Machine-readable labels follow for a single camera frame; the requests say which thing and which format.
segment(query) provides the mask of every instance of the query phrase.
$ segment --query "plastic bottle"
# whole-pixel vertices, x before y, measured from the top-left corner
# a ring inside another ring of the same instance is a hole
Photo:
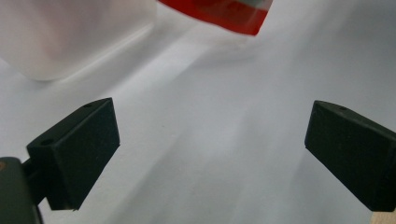
[[[37,80],[66,77],[150,30],[155,0],[2,0],[0,57]]]

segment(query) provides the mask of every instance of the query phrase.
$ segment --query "white surface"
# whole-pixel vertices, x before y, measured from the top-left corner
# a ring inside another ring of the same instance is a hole
[[[305,148],[314,100],[396,130],[396,2],[274,2],[256,38],[159,6],[141,46],[87,76],[0,68],[0,148],[113,97],[121,147],[78,212],[47,223],[361,224],[371,212]]]

